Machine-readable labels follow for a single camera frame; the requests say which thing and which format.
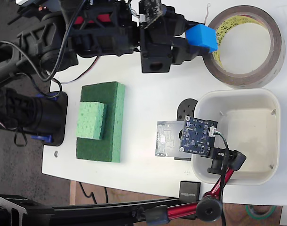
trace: packing tape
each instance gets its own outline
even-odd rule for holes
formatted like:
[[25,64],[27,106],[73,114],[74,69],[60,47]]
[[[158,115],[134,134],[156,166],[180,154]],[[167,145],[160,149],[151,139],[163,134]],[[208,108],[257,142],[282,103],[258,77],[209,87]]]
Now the packing tape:
[[224,70],[220,60],[220,50],[203,56],[207,69],[221,82],[234,89],[259,88],[273,80],[282,68],[285,59],[285,42],[274,19],[265,11],[253,6],[235,6],[217,15],[209,27],[216,30],[218,47],[233,27],[258,24],[268,30],[271,46],[266,60],[257,69],[246,74],[232,74]]

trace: blue cube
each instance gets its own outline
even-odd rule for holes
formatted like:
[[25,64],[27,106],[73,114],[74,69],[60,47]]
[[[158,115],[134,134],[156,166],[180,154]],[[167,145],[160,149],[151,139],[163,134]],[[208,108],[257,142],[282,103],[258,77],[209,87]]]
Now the blue cube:
[[205,47],[210,53],[218,50],[215,30],[203,24],[196,25],[185,32],[188,43],[192,46]]

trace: light green sponge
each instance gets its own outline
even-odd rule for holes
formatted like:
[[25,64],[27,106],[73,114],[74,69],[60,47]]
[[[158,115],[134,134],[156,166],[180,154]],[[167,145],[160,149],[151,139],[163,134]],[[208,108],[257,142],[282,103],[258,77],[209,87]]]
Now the light green sponge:
[[77,137],[101,140],[106,105],[99,102],[80,102]]

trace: white plastic bin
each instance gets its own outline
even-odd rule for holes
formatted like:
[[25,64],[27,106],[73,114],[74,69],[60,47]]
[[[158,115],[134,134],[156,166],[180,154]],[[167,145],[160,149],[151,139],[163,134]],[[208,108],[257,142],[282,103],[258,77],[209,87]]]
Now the white plastic bin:
[[[261,185],[275,174],[279,165],[280,105],[273,93],[266,89],[211,92],[198,102],[194,117],[217,121],[217,130],[224,134],[229,149],[247,157],[228,184]],[[215,147],[225,148],[219,136]],[[193,154],[191,161],[201,181],[217,181],[218,175],[207,173],[211,159]]]

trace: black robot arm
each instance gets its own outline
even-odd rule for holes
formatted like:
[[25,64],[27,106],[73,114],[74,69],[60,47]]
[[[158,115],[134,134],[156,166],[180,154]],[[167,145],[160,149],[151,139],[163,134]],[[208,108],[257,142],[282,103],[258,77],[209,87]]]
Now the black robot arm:
[[0,41],[0,129],[29,133],[45,144],[60,145],[64,138],[67,95],[61,94],[60,89],[58,95],[52,94],[57,98],[25,97],[4,86],[24,75],[31,80],[33,74],[43,81],[51,80],[54,73],[49,76],[47,72],[77,65],[77,55],[91,58],[140,51],[143,73],[165,73],[171,64],[179,65],[209,52],[178,37],[199,23],[187,21],[160,0],[139,2],[140,16],[145,18],[140,19],[139,26],[132,21],[130,1],[59,2],[60,12],[43,16],[15,40]]

